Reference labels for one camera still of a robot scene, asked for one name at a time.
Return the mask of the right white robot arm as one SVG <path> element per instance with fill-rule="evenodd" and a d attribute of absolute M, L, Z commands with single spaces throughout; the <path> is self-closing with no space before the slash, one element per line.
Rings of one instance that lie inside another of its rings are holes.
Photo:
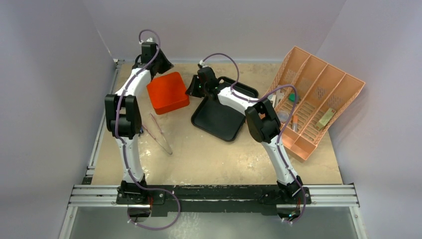
<path fill-rule="evenodd" d="M 187 94 L 206 97 L 245 116 L 251 137 L 260 143 L 272 163 L 280 198 L 287 203 L 304 193 L 300 176 L 293 168 L 281 140 L 281 122 L 269 99 L 258 99 L 257 91 L 227 77 L 217 78 L 209 66 L 200 66 Z"/>

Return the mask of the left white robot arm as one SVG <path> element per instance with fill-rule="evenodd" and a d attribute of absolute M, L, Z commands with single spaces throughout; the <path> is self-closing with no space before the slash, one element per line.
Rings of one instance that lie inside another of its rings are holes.
<path fill-rule="evenodd" d="M 142 118 L 137 98 L 156 74 L 172 67 L 159 43 L 142 41 L 141 54 L 137 56 L 128 79 L 114 94 L 105 97 L 106 127 L 116 140 L 123 164 L 123 179 L 118 188 L 121 199 L 131 199 L 137 204 L 148 199 L 149 190 L 138 150 Z"/>

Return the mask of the pink metal tongs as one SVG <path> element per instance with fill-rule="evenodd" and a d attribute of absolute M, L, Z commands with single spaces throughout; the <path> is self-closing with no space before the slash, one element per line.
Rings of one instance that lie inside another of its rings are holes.
<path fill-rule="evenodd" d="M 172 148 L 171 148 L 171 146 L 170 146 L 170 144 L 168 143 L 168 141 L 167 141 L 167 138 L 165 137 L 165 134 L 164 134 L 164 132 L 163 132 L 163 130 L 162 130 L 162 128 L 161 128 L 161 126 L 159 125 L 159 123 L 158 123 L 158 121 L 157 121 L 157 119 L 156 119 L 156 117 L 154 116 L 154 114 L 152 113 L 152 112 L 150 112 L 149 113 L 149 115 L 150 115 L 150 117 L 151 117 L 151 119 L 152 119 L 152 121 L 153 121 L 153 123 L 155 124 L 155 126 L 156 126 L 156 128 L 159 130 L 159 133 L 160 133 L 160 135 L 161 135 L 161 137 L 162 137 L 162 139 L 163 139 L 163 141 L 165 142 L 165 144 L 166 145 L 163 145 L 158 139 L 157 139 L 157 137 L 155 137 L 151 132 L 150 132 L 150 130 L 145 126 L 145 125 L 143 125 L 142 127 L 141 127 L 141 132 L 140 132 L 140 134 L 144 134 L 144 133 L 148 133 L 152 138 L 153 138 L 153 140 L 168 154 L 168 155 L 172 155 L 173 154 L 173 150 L 172 150 Z"/>

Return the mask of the orange box lid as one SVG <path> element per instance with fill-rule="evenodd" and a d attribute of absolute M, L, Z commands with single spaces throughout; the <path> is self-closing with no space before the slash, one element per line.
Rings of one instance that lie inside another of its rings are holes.
<path fill-rule="evenodd" d="M 185 94 L 187 88 L 179 72 L 154 78 L 146 88 L 150 101 L 155 98 L 179 99 L 188 97 Z"/>

